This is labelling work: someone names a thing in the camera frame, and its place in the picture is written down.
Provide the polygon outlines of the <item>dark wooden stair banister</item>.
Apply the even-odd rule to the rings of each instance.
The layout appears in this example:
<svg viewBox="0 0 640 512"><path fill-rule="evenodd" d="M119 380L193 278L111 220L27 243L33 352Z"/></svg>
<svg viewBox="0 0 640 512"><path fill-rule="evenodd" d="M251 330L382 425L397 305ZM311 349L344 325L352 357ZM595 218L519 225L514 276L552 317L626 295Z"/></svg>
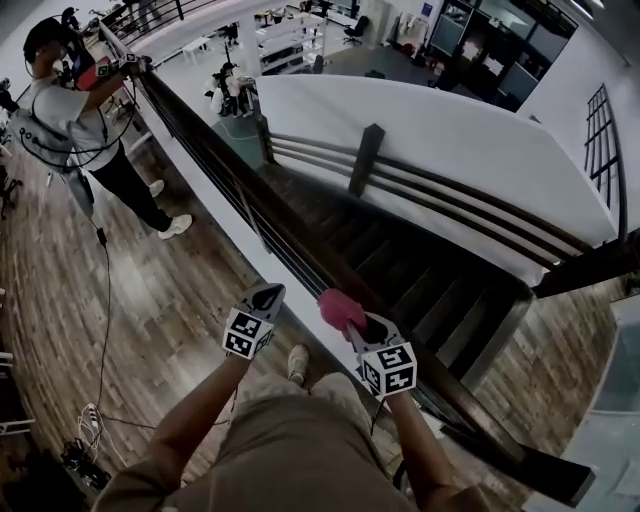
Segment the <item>dark wooden stair banister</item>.
<svg viewBox="0 0 640 512"><path fill-rule="evenodd" d="M347 192L362 198L367 189L384 192L433 212L510 250L542 270L532 285L546 298L627 277L640 283L640 228L620 226L616 237L591 246L579 237L504 199L452 178L382 154L384 130L366 127L355 148L270 130L257 121L265 162L286 157L348 180Z"/></svg>

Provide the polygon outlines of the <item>dark wooden staircase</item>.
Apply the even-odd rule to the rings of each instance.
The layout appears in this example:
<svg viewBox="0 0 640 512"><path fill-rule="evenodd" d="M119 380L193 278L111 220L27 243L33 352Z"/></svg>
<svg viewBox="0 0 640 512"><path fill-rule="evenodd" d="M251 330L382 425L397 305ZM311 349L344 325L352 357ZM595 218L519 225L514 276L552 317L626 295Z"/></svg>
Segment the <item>dark wooden staircase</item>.
<svg viewBox="0 0 640 512"><path fill-rule="evenodd" d="M258 173L456 378L479 385L529 308L522 281L332 186L278 165Z"/></svg>

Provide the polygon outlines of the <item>person's right forearm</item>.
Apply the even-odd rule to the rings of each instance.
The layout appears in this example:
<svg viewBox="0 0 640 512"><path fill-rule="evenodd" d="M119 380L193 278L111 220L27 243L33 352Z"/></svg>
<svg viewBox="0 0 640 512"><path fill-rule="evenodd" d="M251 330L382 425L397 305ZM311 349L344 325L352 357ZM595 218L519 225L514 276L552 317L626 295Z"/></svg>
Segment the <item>person's right forearm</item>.
<svg viewBox="0 0 640 512"><path fill-rule="evenodd" d="M408 392L391 395L386 402L416 505L431 510L456 494L453 467Z"/></svg>

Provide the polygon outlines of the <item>person's left forearm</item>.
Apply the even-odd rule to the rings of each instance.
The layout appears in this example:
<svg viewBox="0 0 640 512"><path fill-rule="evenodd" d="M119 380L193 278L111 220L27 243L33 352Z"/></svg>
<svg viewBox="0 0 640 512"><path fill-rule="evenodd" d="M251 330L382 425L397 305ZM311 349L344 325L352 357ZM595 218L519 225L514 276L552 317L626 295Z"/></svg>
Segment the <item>person's left forearm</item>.
<svg viewBox="0 0 640 512"><path fill-rule="evenodd" d="M146 450L162 475L178 485L184 469L216 423L251 361L228 356L161 420Z"/></svg>

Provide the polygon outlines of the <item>red cloth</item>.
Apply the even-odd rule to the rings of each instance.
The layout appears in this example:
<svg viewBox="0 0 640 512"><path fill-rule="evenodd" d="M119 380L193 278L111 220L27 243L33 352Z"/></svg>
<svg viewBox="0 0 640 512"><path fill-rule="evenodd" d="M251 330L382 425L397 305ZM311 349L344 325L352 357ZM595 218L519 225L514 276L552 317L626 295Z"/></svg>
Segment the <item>red cloth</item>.
<svg viewBox="0 0 640 512"><path fill-rule="evenodd" d="M344 336L350 327L359 334L367 329L367 318L361 304L338 289L325 290L317 300L323 320Z"/></svg>

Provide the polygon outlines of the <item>white power strip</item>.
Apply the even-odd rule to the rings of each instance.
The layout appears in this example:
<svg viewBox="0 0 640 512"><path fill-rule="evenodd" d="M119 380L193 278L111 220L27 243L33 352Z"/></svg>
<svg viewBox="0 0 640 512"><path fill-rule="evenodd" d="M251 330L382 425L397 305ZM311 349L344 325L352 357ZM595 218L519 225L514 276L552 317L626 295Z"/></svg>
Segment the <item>white power strip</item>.
<svg viewBox="0 0 640 512"><path fill-rule="evenodd" d="M81 410L77 418L78 435L84 445L93 451L99 448L106 430L97 406L90 402Z"/></svg>

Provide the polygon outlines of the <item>black office chair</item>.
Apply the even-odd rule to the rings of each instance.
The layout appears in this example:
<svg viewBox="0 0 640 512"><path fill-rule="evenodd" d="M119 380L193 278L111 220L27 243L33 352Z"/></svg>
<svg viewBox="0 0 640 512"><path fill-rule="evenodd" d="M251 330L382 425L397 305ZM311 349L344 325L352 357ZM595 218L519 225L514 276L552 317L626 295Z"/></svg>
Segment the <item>black office chair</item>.
<svg viewBox="0 0 640 512"><path fill-rule="evenodd" d="M367 16L361 16L353 27L344 29L344 44L361 45L363 36L368 28L370 20Z"/></svg>
<svg viewBox="0 0 640 512"><path fill-rule="evenodd" d="M0 163L0 220L5 220L7 208L14 209L15 202L12 194L17 187L21 187L23 182L19 179L9 178L6 166Z"/></svg>

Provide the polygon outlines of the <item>white cabinet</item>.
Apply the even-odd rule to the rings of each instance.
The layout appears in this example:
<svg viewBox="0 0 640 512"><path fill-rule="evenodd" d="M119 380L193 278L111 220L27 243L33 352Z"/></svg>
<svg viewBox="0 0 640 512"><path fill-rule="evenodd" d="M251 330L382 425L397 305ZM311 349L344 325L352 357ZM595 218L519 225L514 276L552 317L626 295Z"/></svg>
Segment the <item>white cabinet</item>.
<svg viewBox="0 0 640 512"><path fill-rule="evenodd" d="M385 40L391 22L392 4L389 0L360 0L360 16L365 16L369 24L363 35L364 45L374 48Z"/></svg>

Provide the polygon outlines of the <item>black metal wall fence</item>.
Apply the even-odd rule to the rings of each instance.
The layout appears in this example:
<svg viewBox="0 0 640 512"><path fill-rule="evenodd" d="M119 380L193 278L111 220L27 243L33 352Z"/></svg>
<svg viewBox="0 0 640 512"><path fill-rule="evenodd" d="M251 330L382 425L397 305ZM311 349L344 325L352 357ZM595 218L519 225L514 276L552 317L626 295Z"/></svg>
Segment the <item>black metal wall fence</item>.
<svg viewBox="0 0 640 512"><path fill-rule="evenodd" d="M584 172L617 221L617 241L628 238L628 198L619 131L605 83L587 103Z"/></svg>

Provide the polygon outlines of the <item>curved black metal balcony fence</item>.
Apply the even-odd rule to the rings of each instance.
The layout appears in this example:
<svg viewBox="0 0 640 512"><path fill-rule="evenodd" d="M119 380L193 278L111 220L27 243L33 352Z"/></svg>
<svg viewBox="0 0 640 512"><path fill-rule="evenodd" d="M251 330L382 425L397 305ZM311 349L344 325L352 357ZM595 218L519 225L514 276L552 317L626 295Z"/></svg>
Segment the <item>curved black metal balcony fence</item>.
<svg viewBox="0 0 640 512"><path fill-rule="evenodd" d="M119 0L102 22L119 32L150 29L154 25L183 20L186 14L219 0Z"/></svg>

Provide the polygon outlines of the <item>dark wooden railing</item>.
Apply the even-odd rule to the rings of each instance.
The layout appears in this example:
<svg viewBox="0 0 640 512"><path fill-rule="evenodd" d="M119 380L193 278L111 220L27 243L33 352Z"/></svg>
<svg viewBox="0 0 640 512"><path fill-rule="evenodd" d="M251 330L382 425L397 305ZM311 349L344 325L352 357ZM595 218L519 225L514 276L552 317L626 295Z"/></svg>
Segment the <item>dark wooden railing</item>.
<svg viewBox="0 0 640 512"><path fill-rule="evenodd" d="M394 318L355 271L154 72L140 74L137 86L202 173L314 296L339 288L365 310ZM399 332L413 348L428 409L443 420L448 438L531 490L569 507L578 505L595 480L591 468L517 442L412 332Z"/></svg>

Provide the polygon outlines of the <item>white shelving rack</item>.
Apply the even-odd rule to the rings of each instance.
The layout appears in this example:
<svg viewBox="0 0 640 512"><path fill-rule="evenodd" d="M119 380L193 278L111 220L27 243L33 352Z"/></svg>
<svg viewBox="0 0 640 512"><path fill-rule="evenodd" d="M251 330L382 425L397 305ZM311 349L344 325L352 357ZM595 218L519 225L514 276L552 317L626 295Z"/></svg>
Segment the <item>white shelving rack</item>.
<svg viewBox="0 0 640 512"><path fill-rule="evenodd" d="M295 74L310 70L325 57L327 20L298 13L278 24L256 30L262 76Z"/></svg>

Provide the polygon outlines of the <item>person's olive shirt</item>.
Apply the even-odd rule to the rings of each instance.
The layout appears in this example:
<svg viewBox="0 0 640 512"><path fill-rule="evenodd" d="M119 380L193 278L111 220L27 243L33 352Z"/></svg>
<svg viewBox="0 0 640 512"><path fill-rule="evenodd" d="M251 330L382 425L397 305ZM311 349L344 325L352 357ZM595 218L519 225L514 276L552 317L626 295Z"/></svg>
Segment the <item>person's olive shirt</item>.
<svg viewBox="0 0 640 512"><path fill-rule="evenodd" d="M94 512L418 512L365 428L309 395L246 403L211 469L171 483L150 460L111 479Z"/></svg>

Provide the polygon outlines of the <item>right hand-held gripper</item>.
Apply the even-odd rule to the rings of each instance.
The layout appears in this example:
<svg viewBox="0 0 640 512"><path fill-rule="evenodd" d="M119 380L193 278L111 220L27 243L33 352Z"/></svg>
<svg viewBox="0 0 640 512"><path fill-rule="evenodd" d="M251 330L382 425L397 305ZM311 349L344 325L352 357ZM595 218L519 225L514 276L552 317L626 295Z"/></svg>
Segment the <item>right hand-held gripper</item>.
<svg viewBox="0 0 640 512"><path fill-rule="evenodd" d="M365 318L363 337L354 324L348 323L346 339L354 351L361 355L362 377L371 393L386 398L414 389L417 383L417 360L411 344L403 343L399 328L391 320L371 312L365 312ZM369 344L391 346L368 352Z"/></svg>

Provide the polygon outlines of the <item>white metal rack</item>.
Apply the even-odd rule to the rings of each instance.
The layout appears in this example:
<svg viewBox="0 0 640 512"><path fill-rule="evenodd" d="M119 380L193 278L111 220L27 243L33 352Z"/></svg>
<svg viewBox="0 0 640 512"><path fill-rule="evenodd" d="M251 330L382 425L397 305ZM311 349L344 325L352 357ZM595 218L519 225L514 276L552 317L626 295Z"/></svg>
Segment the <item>white metal rack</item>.
<svg viewBox="0 0 640 512"><path fill-rule="evenodd" d="M0 351L0 437L28 434L35 419L29 417L12 375L14 356Z"/></svg>

